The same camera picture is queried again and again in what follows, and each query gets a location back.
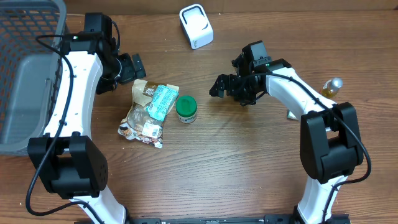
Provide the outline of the green lid white jar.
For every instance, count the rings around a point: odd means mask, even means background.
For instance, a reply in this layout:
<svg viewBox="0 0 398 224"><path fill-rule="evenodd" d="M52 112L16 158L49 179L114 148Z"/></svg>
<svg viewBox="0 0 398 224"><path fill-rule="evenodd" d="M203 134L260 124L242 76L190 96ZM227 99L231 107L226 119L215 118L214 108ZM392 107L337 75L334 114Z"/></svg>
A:
<svg viewBox="0 0 398 224"><path fill-rule="evenodd" d="M189 95L184 95L178 98L176 104L176 112L181 122L189 124L194 122L197 118L197 102Z"/></svg>

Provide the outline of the teal wet wipes pack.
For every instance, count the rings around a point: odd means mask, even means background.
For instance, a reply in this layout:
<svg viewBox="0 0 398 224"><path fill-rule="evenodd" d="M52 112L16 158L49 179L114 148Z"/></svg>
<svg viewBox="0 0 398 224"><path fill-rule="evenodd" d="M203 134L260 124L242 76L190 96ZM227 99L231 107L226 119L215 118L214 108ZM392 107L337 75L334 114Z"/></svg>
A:
<svg viewBox="0 0 398 224"><path fill-rule="evenodd" d="M151 118L164 121L177 97L177 90L165 85L159 85L154 92L150 105L146 107L146 111Z"/></svg>

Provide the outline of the small teal tissue pack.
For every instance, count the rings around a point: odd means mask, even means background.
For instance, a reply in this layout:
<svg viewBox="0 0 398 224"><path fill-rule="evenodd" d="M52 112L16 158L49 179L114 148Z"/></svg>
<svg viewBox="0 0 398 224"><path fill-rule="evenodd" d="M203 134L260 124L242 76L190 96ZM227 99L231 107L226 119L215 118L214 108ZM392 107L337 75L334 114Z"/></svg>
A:
<svg viewBox="0 0 398 224"><path fill-rule="evenodd" d="M291 112L290 110L287 110L287 119L296 120L296 121L299 120L299 119L293 114L293 112Z"/></svg>

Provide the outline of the brown nut snack bag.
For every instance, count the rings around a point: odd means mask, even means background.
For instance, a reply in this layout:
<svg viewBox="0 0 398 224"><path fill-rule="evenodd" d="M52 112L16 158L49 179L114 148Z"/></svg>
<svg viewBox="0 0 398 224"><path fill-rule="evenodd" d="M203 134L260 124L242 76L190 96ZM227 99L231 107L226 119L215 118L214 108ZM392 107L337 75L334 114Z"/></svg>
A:
<svg viewBox="0 0 398 224"><path fill-rule="evenodd" d="M146 107L150 105L154 92L159 85L173 88L179 94L179 87L175 85L140 79L135 80L131 88L132 106L126 117L122 119L118 133L128 140L137 140L160 149L163 146L164 121L151 118L146 111ZM174 104L169 109L168 114L171 112Z"/></svg>

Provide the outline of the yellow dish soap bottle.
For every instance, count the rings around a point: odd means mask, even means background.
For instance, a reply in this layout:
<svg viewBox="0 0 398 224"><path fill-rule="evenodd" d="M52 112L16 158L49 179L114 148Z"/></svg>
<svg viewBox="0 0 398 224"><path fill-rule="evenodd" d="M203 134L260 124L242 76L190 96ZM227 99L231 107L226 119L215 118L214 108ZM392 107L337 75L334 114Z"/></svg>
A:
<svg viewBox="0 0 398 224"><path fill-rule="evenodd" d="M325 98L332 99L337 95L337 93L342 87L343 87L343 80L341 78L332 78L322 86L320 94Z"/></svg>

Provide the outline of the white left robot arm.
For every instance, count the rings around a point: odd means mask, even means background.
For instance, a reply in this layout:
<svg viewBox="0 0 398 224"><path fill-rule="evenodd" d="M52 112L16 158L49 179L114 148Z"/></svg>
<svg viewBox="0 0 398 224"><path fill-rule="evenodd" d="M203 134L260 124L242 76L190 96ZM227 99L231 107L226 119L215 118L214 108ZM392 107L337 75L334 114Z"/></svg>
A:
<svg viewBox="0 0 398 224"><path fill-rule="evenodd" d="M138 55L119 53L117 24L100 12L87 13L84 29L60 35L62 77L48 124L41 137L29 140L27 152L51 194L78 205L92 223L130 223L127 208L110 191L108 163L91 138L96 94L146 75Z"/></svg>

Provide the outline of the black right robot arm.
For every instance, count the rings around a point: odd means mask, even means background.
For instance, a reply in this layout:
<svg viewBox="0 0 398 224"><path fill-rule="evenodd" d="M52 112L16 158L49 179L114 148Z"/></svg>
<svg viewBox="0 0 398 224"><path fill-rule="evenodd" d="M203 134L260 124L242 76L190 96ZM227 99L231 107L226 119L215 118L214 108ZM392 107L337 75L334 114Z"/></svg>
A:
<svg viewBox="0 0 398 224"><path fill-rule="evenodd" d="M333 202L348 176L363 163L356 110L337 104L306 84L284 59L273 60L263 41L248 44L232 60L235 74L221 74L211 96L232 96L241 106L255 105L265 94L285 105L300 122L300 160L308 175L301 201L291 215L267 215L266 223L349 223L334 215Z"/></svg>

